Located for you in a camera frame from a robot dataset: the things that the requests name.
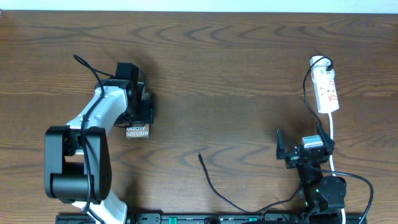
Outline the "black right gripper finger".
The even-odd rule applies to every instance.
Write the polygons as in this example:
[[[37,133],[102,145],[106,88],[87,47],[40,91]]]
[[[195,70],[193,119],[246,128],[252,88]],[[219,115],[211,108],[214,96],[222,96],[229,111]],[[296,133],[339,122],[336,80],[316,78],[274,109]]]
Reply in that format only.
[[[321,137],[321,140],[323,142],[326,155],[328,156],[332,155],[335,149],[334,140],[332,140],[331,137],[325,132],[320,123],[317,123],[316,127],[317,127],[317,134]]]
[[[280,129],[277,130],[277,148],[276,148],[276,158],[278,160],[285,159],[286,153],[285,153],[285,146],[284,146],[284,141],[282,137],[282,131]]]

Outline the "grey Galaxy smartphone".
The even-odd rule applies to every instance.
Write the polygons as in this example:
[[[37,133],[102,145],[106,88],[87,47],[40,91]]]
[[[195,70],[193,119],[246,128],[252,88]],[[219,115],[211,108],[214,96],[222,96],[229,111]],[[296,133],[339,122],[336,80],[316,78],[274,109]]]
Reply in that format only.
[[[126,128],[125,137],[127,139],[149,138],[149,136],[150,136],[149,124],[136,124],[134,126]]]

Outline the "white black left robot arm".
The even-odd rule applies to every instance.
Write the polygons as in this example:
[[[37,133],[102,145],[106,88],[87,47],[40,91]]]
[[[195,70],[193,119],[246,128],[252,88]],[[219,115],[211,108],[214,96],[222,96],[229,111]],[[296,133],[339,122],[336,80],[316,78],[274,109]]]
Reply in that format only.
[[[112,190],[108,134],[113,127],[149,135],[154,121],[145,82],[101,80],[85,108],[64,126],[45,133],[45,193],[81,214],[57,215],[56,223],[134,223],[128,205]]]

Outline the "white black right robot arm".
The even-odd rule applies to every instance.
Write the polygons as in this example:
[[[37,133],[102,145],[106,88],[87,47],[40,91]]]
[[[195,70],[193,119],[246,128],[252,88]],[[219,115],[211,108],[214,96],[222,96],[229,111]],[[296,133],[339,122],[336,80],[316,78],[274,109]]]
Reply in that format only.
[[[346,181],[334,175],[323,175],[321,164],[329,161],[335,142],[317,124],[317,134],[302,138],[293,151],[286,151],[282,131],[277,131],[276,158],[284,160],[287,169],[297,169],[300,191],[307,203],[300,213],[309,222],[315,215],[338,213],[345,208]]]

